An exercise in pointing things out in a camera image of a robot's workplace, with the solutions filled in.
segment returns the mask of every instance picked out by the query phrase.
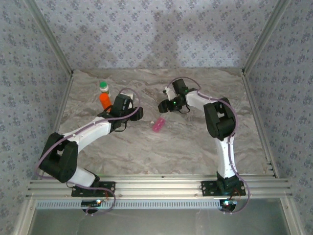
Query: wall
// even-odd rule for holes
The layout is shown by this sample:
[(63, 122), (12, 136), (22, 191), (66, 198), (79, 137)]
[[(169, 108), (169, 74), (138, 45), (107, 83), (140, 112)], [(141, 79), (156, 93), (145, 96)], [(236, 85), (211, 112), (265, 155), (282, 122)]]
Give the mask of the wall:
[(68, 75), (24, 2), (0, 7), (0, 234), (11, 234)]
[(73, 69), (242, 67), (276, 0), (37, 0)]
[(252, 69), (249, 79), (281, 177), (313, 234), (313, 2), (295, 0)]

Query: pink object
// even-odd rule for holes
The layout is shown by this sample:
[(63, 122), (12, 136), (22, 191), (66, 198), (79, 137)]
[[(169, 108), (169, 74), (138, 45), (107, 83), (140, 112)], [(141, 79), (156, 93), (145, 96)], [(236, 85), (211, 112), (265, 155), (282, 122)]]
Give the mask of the pink object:
[(160, 117), (156, 123), (153, 125), (152, 130), (156, 133), (159, 133), (162, 127), (165, 125), (166, 119)]

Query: marble surface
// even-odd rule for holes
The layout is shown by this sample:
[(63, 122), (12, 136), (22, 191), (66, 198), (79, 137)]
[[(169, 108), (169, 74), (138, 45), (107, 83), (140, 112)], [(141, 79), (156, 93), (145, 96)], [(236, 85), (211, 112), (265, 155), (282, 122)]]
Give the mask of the marble surface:
[[(139, 92), (144, 109), (143, 119), (129, 121), (124, 132), (84, 148), (79, 166), (97, 174), (215, 174), (217, 150), (203, 112), (192, 108), (188, 114), (163, 114), (166, 125), (160, 133), (152, 131), (152, 122), (160, 116), (157, 106), (166, 98), (164, 87), (182, 75), (196, 79), (207, 95), (228, 97), (237, 111), (234, 151), (239, 173), (269, 174), (240, 71), (219, 69), (75, 71), (59, 133), (74, 130), (103, 111), (98, 100), (101, 81), (108, 83), (112, 103), (119, 90), (130, 87)], [(197, 87), (187, 80), (186, 84)]]

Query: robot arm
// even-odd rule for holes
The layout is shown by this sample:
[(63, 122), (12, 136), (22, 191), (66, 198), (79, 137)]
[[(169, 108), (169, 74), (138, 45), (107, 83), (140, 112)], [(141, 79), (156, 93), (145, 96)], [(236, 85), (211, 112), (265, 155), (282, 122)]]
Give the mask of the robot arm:
[[(168, 99), (159, 104), (160, 113), (180, 111), (184, 105), (204, 111), (207, 130), (215, 139), (219, 155), (217, 187), (222, 194), (231, 193), (234, 188), (240, 185), (238, 177), (231, 168), (228, 152), (230, 147), (230, 157), (234, 166), (234, 137), (229, 138), (235, 129), (234, 114), (224, 103), (199, 96), (197, 90), (189, 89), (183, 79), (174, 81), (173, 87), (175, 92), (169, 88), (165, 89), (164, 93), (168, 95)], [(229, 104), (227, 98), (224, 97), (221, 100)]]
[(131, 102), (132, 100), (129, 96), (119, 94), (110, 112), (104, 111), (100, 113), (93, 121), (74, 131), (63, 135), (58, 133), (51, 134), (42, 155), (57, 141), (64, 138), (64, 136), (73, 136), (54, 148), (42, 161), (39, 168), (61, 183), (72, 182), (84, 187), (94, 186), (99, 180), (99, 177), (77, 166), (78, 154), (96, 139), (115, 131), (122, 124), (126, 125), (128, 120), (140, 120), (143, 117), (142, 107), (139, 107), (138, 111), (128, 118), (106, 121), (108, 118), (120, 118), (133, 113), (136, 108), (129, 108)]

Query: green bottle cap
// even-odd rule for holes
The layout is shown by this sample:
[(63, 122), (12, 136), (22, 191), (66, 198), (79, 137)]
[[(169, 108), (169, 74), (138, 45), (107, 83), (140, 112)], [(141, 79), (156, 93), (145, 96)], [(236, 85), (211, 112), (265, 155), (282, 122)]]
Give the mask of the green bottle cap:
[(106, 82), (100, 82), (100, 88), (106, 88), (107, 86)]

